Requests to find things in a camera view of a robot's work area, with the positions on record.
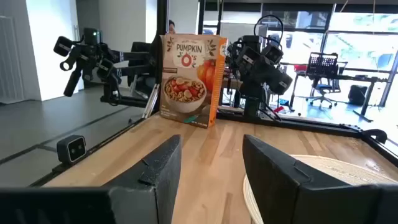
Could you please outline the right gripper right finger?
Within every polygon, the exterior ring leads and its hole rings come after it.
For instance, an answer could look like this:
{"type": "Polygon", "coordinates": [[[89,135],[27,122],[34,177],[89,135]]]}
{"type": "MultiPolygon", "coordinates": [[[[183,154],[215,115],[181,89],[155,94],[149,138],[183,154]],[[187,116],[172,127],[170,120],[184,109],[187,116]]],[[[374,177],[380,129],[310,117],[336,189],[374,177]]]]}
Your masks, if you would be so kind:
{"type": "Polygon", "coordinates": [[[252,135],[246,173],[264,223],[380,223],[381,188],[351,185],[252,135]]]}

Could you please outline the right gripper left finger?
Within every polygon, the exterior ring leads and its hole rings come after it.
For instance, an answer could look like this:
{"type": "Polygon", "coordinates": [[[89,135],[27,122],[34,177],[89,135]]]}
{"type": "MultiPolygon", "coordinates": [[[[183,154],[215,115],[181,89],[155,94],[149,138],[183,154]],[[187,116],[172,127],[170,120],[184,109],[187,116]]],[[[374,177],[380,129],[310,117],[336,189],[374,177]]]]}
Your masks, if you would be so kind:
{"type": "Polygon", "coordinates": [[[176,134],[105,183],[110,188],[110,217],[104,222],[171,223],[181,160],[182,137],[176,134]]]}

